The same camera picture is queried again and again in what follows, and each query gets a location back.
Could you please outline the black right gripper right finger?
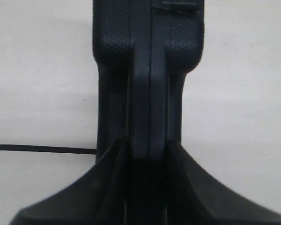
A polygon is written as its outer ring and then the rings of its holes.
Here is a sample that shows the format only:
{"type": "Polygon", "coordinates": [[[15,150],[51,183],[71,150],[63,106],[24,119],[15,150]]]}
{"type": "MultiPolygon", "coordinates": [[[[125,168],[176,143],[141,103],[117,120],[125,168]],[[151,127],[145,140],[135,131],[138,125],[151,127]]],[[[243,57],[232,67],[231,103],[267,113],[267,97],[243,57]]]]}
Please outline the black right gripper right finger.
{"type": "Polygon", "coordinates": [[[281,225],[281,214],[223,185],[178,141],[167,144],[165,159],[170,225],[281,225]]]}

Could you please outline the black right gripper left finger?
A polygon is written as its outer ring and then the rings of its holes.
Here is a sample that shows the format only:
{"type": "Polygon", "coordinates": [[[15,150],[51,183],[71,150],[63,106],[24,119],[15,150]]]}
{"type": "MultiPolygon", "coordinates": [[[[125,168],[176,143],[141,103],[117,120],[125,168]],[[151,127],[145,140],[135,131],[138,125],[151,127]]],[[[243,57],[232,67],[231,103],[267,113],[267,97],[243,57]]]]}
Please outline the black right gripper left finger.
{"type": "Polygon", "coordinates": [[[123,225],[127,143],[116,140],[100,160],[60,192],[20,210],[12,225],[123,225]]]}

